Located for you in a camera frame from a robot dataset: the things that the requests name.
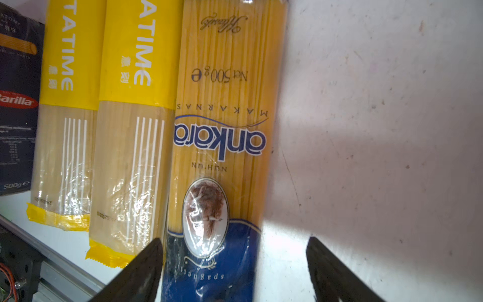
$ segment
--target pasta package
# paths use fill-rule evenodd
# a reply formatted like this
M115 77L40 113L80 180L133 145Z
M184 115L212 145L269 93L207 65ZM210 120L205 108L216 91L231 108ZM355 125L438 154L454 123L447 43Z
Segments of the pasta package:
M51 0L47 11L31 221L89 228L105 0Z
M183 0L108 0L87 258L125 267L165 232Z
M252 301L287 7L185 1L163 301Z

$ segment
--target white surface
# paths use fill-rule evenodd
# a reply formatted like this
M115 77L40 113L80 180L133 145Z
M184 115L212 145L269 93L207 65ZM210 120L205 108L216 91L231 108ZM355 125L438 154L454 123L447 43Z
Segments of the white surface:
M483 1L290 4L256 301L313 301L311 234L388 302L483 301ZM19 199L0 212L115 275Z

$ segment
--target barilla logo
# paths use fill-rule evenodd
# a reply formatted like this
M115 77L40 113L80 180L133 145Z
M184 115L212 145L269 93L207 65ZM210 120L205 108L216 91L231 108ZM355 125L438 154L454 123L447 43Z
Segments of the barilla logo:
M263 132L248 129L176 124L174 126L174 143L177 146L195 145L198 149L218 149L218 161L225 161L227 151L246 152L253 156L261 155L267 145L267 137Z
M39 105L36 100L26 95L0 90L0 106L18 109L31 109Z

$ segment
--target brown spot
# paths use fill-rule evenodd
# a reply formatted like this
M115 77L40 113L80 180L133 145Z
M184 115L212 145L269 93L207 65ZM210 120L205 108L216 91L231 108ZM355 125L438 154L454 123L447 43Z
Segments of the brown spot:
M424 36L424 21L421 21L421 25L419 26L419 32L422 36Z

